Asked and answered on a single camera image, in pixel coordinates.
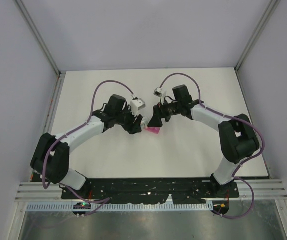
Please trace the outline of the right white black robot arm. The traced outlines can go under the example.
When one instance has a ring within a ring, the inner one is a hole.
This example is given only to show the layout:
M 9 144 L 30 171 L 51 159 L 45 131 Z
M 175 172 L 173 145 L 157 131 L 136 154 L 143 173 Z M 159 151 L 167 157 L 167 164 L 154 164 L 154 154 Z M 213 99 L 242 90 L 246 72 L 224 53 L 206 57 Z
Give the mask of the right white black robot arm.
M 259 149 L 258 137 L 245 114 L 231 118 L 215 113 L 203 101 L 193 100 L 186 85 L 176 86 L 172 91 L 174 100 L 168 103 L 166 91 L 160 87 L 154 90 L 153 94 L 160 98 L 160 102 L 153 107 L 153 116 L 147 126 L 161 128 L 162 120 L 167 123 L 172 116 L 182 115 L 217 131 L 223 159 L 210 176 L 209 190 L 213 196 L 221 197 L 234 181 L 234 172 L 241 165 L 241 161 L 250 158 Z

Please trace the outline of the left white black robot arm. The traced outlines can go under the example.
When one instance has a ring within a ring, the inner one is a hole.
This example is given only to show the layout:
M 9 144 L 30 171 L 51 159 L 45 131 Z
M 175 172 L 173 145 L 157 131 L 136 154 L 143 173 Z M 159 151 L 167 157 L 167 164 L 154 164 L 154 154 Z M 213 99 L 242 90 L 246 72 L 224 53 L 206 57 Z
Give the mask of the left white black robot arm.
M 70 168 L 70 154 L 93 137 L 103 134 L 116 125 L 130 135 L 142 131 L 143 116 L 140 111 L 146 103 L 134 97 L 130 103 L 119 95 L 112 95 L 102 106 L 91 114 L 89 121 L 68 132 L 51 135 L 43 134 L 32 157 L 31 168 L 53 184 L 66 185 L 73 189 L 79 199 L 90 195 L 87 178 Z

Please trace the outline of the pink weekly pill organizer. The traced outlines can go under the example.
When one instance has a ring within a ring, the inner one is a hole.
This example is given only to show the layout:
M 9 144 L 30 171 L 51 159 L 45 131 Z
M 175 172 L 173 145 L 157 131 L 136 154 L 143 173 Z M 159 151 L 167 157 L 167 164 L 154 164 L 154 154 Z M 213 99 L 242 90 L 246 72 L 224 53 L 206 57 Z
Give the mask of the pink weekly pill organizer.
M 160 131 L 161 131 L 161 128 L 160 127 L 147 127 L 146 130 L 149 133 L 153 133 L 153 134 L 158 135 L 160 133 Z

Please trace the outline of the white pill bottle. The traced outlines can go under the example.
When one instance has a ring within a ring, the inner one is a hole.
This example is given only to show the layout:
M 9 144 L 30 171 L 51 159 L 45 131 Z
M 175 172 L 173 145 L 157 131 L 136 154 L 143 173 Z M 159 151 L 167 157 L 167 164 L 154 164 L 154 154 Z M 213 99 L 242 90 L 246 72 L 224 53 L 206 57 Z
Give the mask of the white pill bottle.
M 142 129 L 146 129 L 148 127 L 150 120 L 147 117 L 143 117 L 140 123 L 140 127 Z

